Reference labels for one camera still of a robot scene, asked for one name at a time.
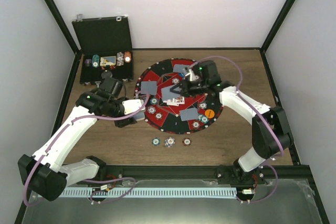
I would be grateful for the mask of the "blue card top seat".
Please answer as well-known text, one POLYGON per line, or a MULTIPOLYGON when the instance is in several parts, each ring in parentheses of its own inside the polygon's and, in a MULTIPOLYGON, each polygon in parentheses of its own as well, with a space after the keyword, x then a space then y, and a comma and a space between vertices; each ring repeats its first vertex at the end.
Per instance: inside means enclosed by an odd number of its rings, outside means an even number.
POLYGON ((189 65, 175 64, 173 67, 173 72, 185 74, 189 65))

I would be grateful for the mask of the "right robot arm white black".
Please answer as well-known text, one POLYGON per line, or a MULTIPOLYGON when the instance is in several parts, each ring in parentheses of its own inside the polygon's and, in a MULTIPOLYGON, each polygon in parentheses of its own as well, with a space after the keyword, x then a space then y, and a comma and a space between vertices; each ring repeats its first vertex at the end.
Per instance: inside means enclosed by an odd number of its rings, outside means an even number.
POLYGON ((210 94, 251 125, 252 147, 233 164, 233 177, 238 183, 248 182, 256 168, 269 159, 283 156, 284 150, 293 144, 291 128, 282 107, 262 104, 239 91, 229 81, 208 84, 182 80, 170 91, 183 97, 210 94))

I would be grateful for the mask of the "brown poker chip stack table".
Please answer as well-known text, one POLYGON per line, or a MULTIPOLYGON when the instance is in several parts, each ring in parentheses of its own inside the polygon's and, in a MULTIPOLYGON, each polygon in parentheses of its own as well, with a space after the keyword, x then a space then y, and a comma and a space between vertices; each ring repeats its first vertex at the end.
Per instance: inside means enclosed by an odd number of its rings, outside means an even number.
POLYGON ((182 143, 184 146, 189 146, 191 144, 191 140, 189 138, 184 138, 182 143))

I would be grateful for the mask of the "blue card seat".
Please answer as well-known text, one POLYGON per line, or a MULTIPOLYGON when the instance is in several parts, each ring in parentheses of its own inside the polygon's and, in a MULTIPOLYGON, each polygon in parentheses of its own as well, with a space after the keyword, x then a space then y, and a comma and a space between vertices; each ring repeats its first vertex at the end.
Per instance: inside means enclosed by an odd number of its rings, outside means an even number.
POLYGON ((173 67, 173 72, 185 74, 189 65, 175 64, 173 67))
POLYGON ((189 108, 180 111, 181 121, 197 120, 198 110, 197 108, 189 108))
POLYGON ((141 94, 150 94, 156 95, 157 94, 157 82, 156 81, 142 81, 141 82, 141 94))

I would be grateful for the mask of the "orange round button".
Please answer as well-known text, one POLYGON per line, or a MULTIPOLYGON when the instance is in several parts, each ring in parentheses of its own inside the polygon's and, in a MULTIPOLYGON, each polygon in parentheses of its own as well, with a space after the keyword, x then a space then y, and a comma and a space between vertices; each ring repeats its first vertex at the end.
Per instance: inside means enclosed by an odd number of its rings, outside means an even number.
POLYGON ((208 119, 212 119, 215 116, 215 112, 212 109, 207 109, 204 113, 204 115, 208 118, 208 119))

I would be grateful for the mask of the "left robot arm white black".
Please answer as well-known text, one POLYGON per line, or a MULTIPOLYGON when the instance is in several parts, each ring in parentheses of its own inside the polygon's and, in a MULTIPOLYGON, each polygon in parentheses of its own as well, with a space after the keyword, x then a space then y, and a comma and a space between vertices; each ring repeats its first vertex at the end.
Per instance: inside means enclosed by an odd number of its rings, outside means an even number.
POLYGON ((23 155, 19 159, 25 205, 32 205, 27 196, 30 190, 53 201, 66 187, 78 182, 103 184, 107 178, 105 162, 89 156, 80 162, 65 165, 66 157, 98 120, 133 119, 143 111, 145 105, 146 101, 141 99, 120 100, 114 99, 112 95, 104 97, 93 92, 83 93, 54 135, 32 156, 23 155))

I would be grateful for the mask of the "green poker chip stack table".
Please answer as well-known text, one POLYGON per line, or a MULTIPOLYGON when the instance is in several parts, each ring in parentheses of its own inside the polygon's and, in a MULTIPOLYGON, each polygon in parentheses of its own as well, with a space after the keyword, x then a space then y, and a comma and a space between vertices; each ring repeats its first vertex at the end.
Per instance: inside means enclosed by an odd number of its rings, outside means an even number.
POLYGON ((160 139, 159 138, 153 138, 152 139, 152 144, 154 145, 154 146, 157 146, 157 145, 159 145, 160 144, 160 139))

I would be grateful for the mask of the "blue card bottom seat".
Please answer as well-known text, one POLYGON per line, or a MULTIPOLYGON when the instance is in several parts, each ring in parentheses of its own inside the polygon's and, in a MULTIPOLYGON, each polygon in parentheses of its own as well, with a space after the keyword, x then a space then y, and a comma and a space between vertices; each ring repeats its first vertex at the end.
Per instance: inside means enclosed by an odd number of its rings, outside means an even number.
POLYGON ((180 111, 181 121, 197 120, 198 110, 197 108, 189 108, 180 111))

